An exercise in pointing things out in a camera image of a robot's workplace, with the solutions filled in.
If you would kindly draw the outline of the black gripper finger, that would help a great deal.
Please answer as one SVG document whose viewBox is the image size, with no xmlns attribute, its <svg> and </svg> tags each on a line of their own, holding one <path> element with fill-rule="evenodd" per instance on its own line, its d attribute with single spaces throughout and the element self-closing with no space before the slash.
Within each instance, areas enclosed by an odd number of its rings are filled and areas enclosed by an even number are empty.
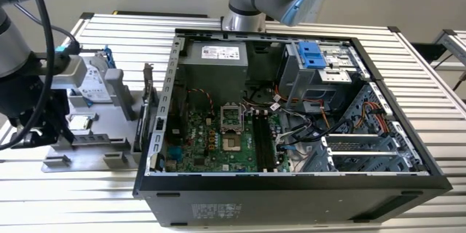
<svg viewBox="0 0 466 233">
<path fill-rule="evenodd" d="M 57 112 L 58 112 L 58 120 L 59 120 L 59 135 L 66 142 L 67 146 L 71 146 L 74 136 L 67 127 L 66 116 L 69 114 L 69 104 L 67 97 L 65 92 L 54 92 L 54 99 L 57 101 Z"/>
</svg>

